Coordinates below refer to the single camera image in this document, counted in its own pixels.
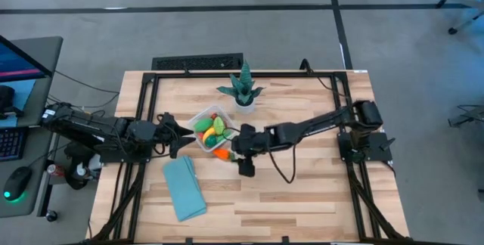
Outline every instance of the computer screen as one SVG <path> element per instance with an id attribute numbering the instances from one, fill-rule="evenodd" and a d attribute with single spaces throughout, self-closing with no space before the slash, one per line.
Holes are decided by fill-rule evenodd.
<path id="1" fill-rule="evenodd" d="M 18 47 L 0 38 L 0 82 L 43 78 L 45 68 L 39 65 Z"/>

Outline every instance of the concrete floor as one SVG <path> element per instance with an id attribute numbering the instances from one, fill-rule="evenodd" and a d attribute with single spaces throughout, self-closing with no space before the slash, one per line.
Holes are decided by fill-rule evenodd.
<path id="1" fill-rule="evenodd" d="M 438 0 L 339 0 L 352 4 L 429 4 Z M 1 9 L 330 4 L 330 0 L 0 0 Z M 458 104 L 484 103 L 484 18 L 446 33 L 468 10 L 341 11 L 355 69 L 369 70 L 392 146 L 411 236 L 480 244 L 484 240 L 482 126 L 450 129 Z M 243 52 L 255 69 L 341 69 L 337 28 L 327 11 L 149 14 L 3 14 L 8 39 L 62 36 L 57 68 L 97 87 L 119 89 L 126 70 L 148 70 L 155 56 Z M 56 76 L 51 93 L 75 104 L 109 95 Z M 114 111 L 115 104 L 107 106 Z M 84 238 L 95 185 L 54 187 L 49 224 L 35 216 L 0 219 L 2 244 L 59 244 Z"/>

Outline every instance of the toy fruit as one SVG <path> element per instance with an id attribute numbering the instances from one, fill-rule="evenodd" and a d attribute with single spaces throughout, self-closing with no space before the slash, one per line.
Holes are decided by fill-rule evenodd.
<path id="1" fill-rule="evenodd" d="M 217 116 L 215 120 L 213 120 L 213 128 L 215 129 L 216 135 L 221 135 L 224 132 L 225 124 L 220 116 Z"/>
<path id="2" fill-rule="evenodd" d="M 209 135 L 209 137 L 206 138 L 204 143 L 207 147 L 213 147 L 217 145 L 217 137 L 214 135 Z"/>
<path id="3" fill-rule="evenodd" d="M 205 143 L 205 140 L 211 136 L 211 135 L 214 135 L 215 134 L 215 129 L 214 128 L 209 128 L 206 130 L 206 132 L 203 134 L 203 137 L 202 137 L 202 142 Z"/>
<path id="4" fill-rule="evenodd" d="M 220 143 L 220 141 L 224 140 L 225 138 L 222 135 L 217 136 L 217 143 Z"/>
<path id="5" fill-rule="evenodd" d="M 200 119 L 198 120 L 197 123 L 194 125 L 194 130 L 195 132 L 205 132 L 207 129 L 209 129 L 213 124 L 213 119 L 207 118 L 207 119 Z"/>
<path id="6" fill-rule="evenodd" d="M 231 152 L 229 150 L 216 149 L 213 154 L 223 160 L 231 160 Z"/>

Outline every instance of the chair leg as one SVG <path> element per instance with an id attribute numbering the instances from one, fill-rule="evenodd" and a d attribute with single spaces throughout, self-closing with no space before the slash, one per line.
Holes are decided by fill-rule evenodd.
<path id="1" fill-rule="evenodd" d="M 437 3 L 436 8 L 441 8 L 446 2 L 447 0 L 440 0 L 439 3 Z"/>
<path id="2" fill-rule="evenodd" d="M 477 0 L 449 0 L 449 1 L 451 1 L 452 3 L 459 3 L 476 9 L 484 8 L 484 2 L 477 1 Z"/>
<path id="3" fill-rule="evenodd" d="M 457 26 L 454 26 L 454 27 L 448 29 L 448 34 L 454 35 L 460 29 L 462 29 L 462 28 L 464 28 L 466 26 L 469 26 L 473 21 L 477 20 L 483 14 L 484 14 L 484 10 L 483 9 L 478 10 L 478 13 L 474 17 L 472 17 L 471 19 L 465 20 L 465 21 L 459 23 Z"/>

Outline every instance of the blue cloth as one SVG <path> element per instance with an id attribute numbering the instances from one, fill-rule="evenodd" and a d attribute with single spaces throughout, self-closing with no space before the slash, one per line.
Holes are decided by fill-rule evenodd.
<path id="1" fill-rule="evenodd" d="M 35 79 L 28 79 L 18 82 L 1 82 L 0 85 L 9 86 L 15 89 L 13 104 L 19 110 L 23 110 L 35 83 Z M 17 117 L 15 115 L 10 115 L 7 119 L 0 120 L 0 127 L 17 127 Z"/>
<path id="2" fill-rule="evenodd" d="M 190 157 L 182 156 L 167 163 L 163 174 L 180 222 L 206 213 L 205 200 Z"/>

